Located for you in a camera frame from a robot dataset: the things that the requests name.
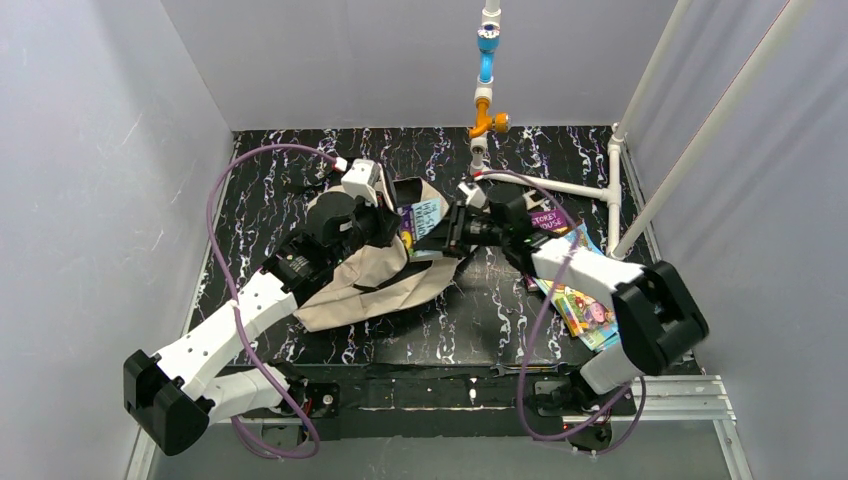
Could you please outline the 143-storey treehouse book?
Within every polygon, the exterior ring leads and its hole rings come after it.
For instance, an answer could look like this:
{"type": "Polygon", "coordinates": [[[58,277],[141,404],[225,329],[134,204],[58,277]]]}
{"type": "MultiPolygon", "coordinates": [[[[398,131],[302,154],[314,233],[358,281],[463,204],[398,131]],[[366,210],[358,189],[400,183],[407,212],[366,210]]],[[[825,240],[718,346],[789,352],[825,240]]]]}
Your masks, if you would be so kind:
{"type": "Polygon", "coordinates": [[[415,247],[442,220],[442,201],[438,198],[421,200],[410,205],[401,205],[397,209],[401,218],[400,239],[406,248],[411,262],[434,261],[442,258],[442,253],[434,250],[419,250],[415,247]]]}

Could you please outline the blue cartoon mouse book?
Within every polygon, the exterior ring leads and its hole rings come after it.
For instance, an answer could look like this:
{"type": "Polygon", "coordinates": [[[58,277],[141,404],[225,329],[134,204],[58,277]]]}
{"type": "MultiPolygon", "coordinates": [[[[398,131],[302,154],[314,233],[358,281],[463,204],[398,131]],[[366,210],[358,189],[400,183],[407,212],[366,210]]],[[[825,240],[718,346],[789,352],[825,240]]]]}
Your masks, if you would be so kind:
{"type": "Polygon", "coordinates": [[[599,249],[589,235],[586,225],[581,222],[575,229],[567,234],[570,241],[576,240],[580,248],[592,251],[596,254],[604,255],[604,252],[599,249]]]}

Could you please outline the purple 117-storey treehouse book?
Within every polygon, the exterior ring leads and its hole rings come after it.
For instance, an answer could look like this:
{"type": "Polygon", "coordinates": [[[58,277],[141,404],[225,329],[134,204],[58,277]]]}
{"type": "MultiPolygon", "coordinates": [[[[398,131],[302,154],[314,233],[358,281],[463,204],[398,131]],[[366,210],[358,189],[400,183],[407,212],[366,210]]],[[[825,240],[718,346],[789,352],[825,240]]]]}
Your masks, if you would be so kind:
{"type": "Polygon", "coordinates": [[[567,233],[572,229],[566,216],[559,210],[531,212],[530,216],[534,227],[556,233],[567,233]]]}

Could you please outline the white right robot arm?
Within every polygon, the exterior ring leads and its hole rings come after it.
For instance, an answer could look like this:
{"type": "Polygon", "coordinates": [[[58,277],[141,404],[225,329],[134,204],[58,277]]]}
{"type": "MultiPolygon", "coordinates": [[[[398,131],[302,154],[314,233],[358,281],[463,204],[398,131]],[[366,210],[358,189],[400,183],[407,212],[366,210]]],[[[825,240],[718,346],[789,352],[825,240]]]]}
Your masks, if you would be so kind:
{"type": "Polygon", "coordinates": [[[495,186],[483,208],[451,203],[415,248],[461,258],[474,246],[495,246],[511,266],[562,284],[610,310],[619,341],[569,373],[569,386],[595,399],[641,375],[659,375],[709,334],[707,321],[673,265],[616,260],[532,222],[521,189],[495,186]]]}

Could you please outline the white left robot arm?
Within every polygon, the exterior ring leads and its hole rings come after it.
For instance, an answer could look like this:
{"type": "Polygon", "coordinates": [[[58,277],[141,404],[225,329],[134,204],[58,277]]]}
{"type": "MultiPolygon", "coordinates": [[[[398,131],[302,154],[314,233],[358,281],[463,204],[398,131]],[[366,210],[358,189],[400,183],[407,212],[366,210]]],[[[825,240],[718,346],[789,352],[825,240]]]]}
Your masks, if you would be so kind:
{"type": "Polygon", "coordinates": [[[280,368],[257,361],[251,370],[220,372],[240,352],[254,357],[251,342],[304,306],[355,252],[391,246],[400,222],[384,194],[321,195],[247,283],[232,288],[230,301],[156,353],[138,350],[125,360],[127,412],[167,456],[186,451],[212,423],[256,409],[288,404],[310,426],[280,368]]]}

